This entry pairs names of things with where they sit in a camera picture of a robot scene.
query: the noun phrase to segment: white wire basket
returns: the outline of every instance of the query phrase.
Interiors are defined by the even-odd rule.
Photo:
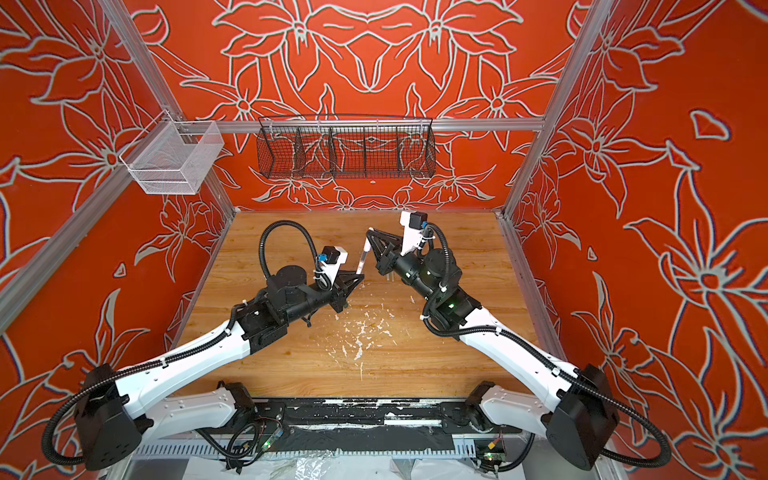
[[[148,194],[196,194],[224,146],[215,121],[202,135],[180,134],[172,121],[160,130],[130,163],[123,163]]]

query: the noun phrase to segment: aluminum frame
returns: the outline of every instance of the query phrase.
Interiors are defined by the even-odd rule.
[[[549,101],[549,105],[547,105],[547,110],[544,114],[544,125],[536,135],[531,148],[528,150],[528,154],[525,155],[523,165],[520,166],[518,179],[515,180],[515,184],[512,186],[509,196],[504,203],[503,211],[506,218],[512,217],[512,211],[520,203],[525,186],[528,185],[528,181],[531,179],[531,175],[533,175],[533,171],[541,159],[549,139],[554,134],[554,128],[557,127],[558,121],[563,115],[565,104],[568,102],[581,69],[587,61],[592,45],[597,40],[600,28],[608,17],[613,4],[614,0],[596,0],[589,9],[587,19],[584,21],[584,25],[581,27],[581,31],[573,44],[571,55],[568,57],[568,61],[565,62],[560,81],[554,88],[552,99]]]
[[[235,210],[235,206],[232,204],[230,196],[227,195],[227,192],[224,190],[224,185],[221,183],[221,180],[216,175],[216,172],[214,172],[213,168],[208,171],[208,175],[205,176],[203,183],[206,184],[208,188],[210,188],[211,193],[214,195],[214,197],[216,197],[216,200],[218,200],[219,207],[221,207],[222,211],[224,212],[227,221],[232,223],[232,220],[234,220],[235,213],[237,211]]]
[[[230,227],[232,227],[232,222],[234,221],[234,210],[233,215],[231,218],[227,219],[227,225],[224,227],[224,230],[222,230],[221,235],[219,236],[219,240],[216,242],[216,246],[214,247],[213,251],[210,252],[210,259],[208,260],[208,264],[205,266],[205,270],[203,270],[203,275],[200,277],[200,280],[197,282],[197,286],[194,289],[194,293],[192,294],[192,300],[190,300],[190,304],[187,307],[187,310],[184,311],[184,316],[181,317],[181,322],[179,323],[179,328],[176,330],[176,334],[174,335],[174,340],[170,344],[170,350],[175,349],[179,346],[179,342],[181,341],[181,333],[184,331],[184,327],[187,326],[187,322],[189,322],[190,317],[192,316],[192,310],[194,310],[195,303],[197,303],[197,299],[200,298],[200,293],[203,291],[203,287],[205,286],[205,281],[208,279],[208,275],[210,274],[210,271],[214,268],[214,263],[216,263],[216,257],[219,256],[219,252],[221,251],[221,247],[224,245],[224,241],[227,238],[227,234],[230,232]]]
[[[138,68],[144,81],[147,82],[147,86],[157,103],[173,120],[184,120],[181,106],[176,101],[173,92],[170,91],[168,82],[165,81],[165,77],[155,63],[149,47],[141,39],[141,34],[136,28],[131,14],[125,8],[125,4],[122,0],[98,0],[98,2],[107,16],[110,26],[114,28],[122,40],[123,46],[134,61],[134,65]]]
[[[547,353],[565,360],[565,351],[560,343],[557,332],[554,331],[554,325],[549,318],[547,306],[544,299],[536,287],[536,279],[533,277],[531,267],[528,265],[528,259],[525,258],[523,247],[520,244],[512,221],[503,217],[502,214],[496,214],[498,226],[502,231],[504,245],[507,247],[507,253],[518,278],[518,285],[523,294],[523,300],[528,307],[528,315],[531,317],[534,331],[538,337],[540,347]]]
[[[204,133],[201,122],[181,122],[180,129],[188,134]],[[379,120],[280,120],[274,121],[281,127],[395,127],[413,124],[414,120],[382,118]],[[544,117],[532,118],[435,118],[432,130],[436,133],[454,131],[539,131],[545,123]],[[219,120],[216,122],[222,134],[257,134],[262,124],[258,121]]]
[[[138,152],[152,141],[157,130],[153,128],[144,136],[128,158],[138,155]],[[0,292],[0,334],[24,311],[132,181],[133,178],[127,169],[115,169]]]

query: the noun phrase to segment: white debris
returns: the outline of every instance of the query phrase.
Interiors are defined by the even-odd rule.
[[[355,356],[355,360],[357,360],[362,356],[362,342],[357,339],[355,343],[357,343],[357,355]]]

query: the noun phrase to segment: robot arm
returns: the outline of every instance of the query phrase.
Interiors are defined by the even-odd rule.
[[[600,454],[636,466],[665,465],[670,449],[664,435],[646,418],[611,395],[605,374],[589,365],[584,371],[540,350],[500,323],[460,286],[456,265],[440,229],[420,212],[402,212],[402,237],[379,230],[366,232],[357,272],[368,251],[376,256],[381,275],[397,273],[427,301],[422,321],[434,334],[461,340],[480,350],[519,379],[538,398],[531,402],[490,382],[483,382],[466,405],[470,418],[496,425],[513,425],[546,435],[554,449],[571,464],[589,470]],[[440,237],[441,248],[433,245]],[[422,253],[429,242],[429,252]],[[645,426],[661,446],[656,458],[629,458],[604,449],[619,423],[617,408]]]
[[[274,227],[290,225],[304,233],[315,260],[314,277],[289,265],[270,275],[263,248]],[[201,337],[154,359],[115,372],[102,365],[86,375],[83,389],[51,417],[42,439],[46,458],[58,465],[84,463],[99,470],[127,457],[141,443],[201,428],[216,428],[241,415],[244,422],[256,415],[255,405],[242,384],[220,383],[215,391],[195,396],[169,397],[195,379],[274,343],[287,334],[288,325],[302,319],[311,326],[312,315],[330,305],[341,313],[346,299],[364,276],[341,270],[347,252],[325,247],[316,254],[312,239],[298,223],[285,220],[270,225],[260,242],[260,260],[266,288],[251,300],[234,306],[230,319]],[[67,457],[55,451],[52,436],[74,406],[74,421],[83,455]]]

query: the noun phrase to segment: wire basket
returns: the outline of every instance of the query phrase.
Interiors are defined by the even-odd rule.
[[[215,121],[202,135],[180,134],[172,121],[159,123],[142,152],[125,166],[148,194],[196,194],[224,146]]]
[[[261,117],[259,173],[267,178],[404,178],[435,174],[432,119],[334,115],[307,125]]]

